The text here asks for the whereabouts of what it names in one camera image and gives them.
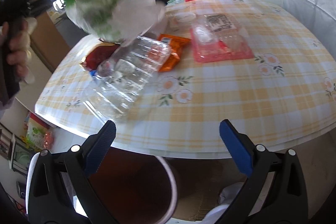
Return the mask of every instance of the pink plastic package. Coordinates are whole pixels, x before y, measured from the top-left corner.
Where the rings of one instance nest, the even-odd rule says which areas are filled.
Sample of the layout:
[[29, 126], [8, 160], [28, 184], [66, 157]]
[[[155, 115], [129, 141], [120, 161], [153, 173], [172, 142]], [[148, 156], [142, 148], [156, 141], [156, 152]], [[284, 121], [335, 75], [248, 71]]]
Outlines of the pink plastic package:
[[196, 62], [253, 58], [248, 33], [231, 15], [197, 16], [190, 30]]

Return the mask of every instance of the clear plastic bottle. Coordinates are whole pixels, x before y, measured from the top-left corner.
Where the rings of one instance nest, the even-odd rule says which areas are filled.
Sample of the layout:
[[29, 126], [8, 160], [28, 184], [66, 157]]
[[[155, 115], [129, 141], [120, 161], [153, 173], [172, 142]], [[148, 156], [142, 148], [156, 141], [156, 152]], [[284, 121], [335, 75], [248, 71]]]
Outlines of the clear plastic bottle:
[[124, 42], [98, 67], [96, 80], [83, 91], [84, 104], [102, 122], [126, 117], [170, 53], [168, 45], [147, 37]]

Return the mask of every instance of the hand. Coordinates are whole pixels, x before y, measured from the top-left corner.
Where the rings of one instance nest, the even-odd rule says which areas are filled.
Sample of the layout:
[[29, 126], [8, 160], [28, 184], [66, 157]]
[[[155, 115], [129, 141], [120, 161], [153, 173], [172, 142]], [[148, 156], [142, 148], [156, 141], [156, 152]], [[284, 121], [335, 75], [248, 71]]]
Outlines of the hand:
[[[17, 75], [24, 79], [29, 70], [27, 63], [31, 59], [31, 52], [28, 50], [30, 46], [30, 34], [33, 32], [37, 25], [34, 18], [27, 18], [23, 21], [21, 31], [16, 37], [13, 37], [9, 42], [9, 48], [12, 53], [7, 55], [7, 63], [15, 65]], [[7, 22], [2, 26], [2, 35], [0, 32], [0, 46], [6, 40], [9, 25]]]

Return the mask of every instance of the orange snack package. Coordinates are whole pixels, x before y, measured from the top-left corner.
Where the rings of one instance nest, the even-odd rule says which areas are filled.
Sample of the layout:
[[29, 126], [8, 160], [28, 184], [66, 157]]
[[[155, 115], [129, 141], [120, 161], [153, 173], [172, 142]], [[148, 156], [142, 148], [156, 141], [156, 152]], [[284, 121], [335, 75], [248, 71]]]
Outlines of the orange snack package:
[[159, 72], [170, 71], [178, 62], [180, 62], [183, 47], [190, 43], [191, 40], [184, 37], [176, 37], [170, 34], [162, 34], [159, 36], [158, 40], [171, 47], [171, 54], [167, 61], [162, 65]]

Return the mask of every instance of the qr code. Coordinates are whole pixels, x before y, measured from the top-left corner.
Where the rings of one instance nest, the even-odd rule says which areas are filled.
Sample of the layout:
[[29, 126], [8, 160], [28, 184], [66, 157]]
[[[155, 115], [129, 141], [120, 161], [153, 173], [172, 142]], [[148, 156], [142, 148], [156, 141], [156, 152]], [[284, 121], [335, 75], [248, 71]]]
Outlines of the qr code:
[[165, 43], [165, 44], [169, 44], [169, 42], [171, 42], [171, 38], [168, 38], [168, 37], [163, 37], [161, 39], [161, 42]]
[[219, 32], [225, 29], [235, 29], [236, 27], [227, 18], [226, 15], [216, 14], [207, 16], [207, 20], [214, 32]]

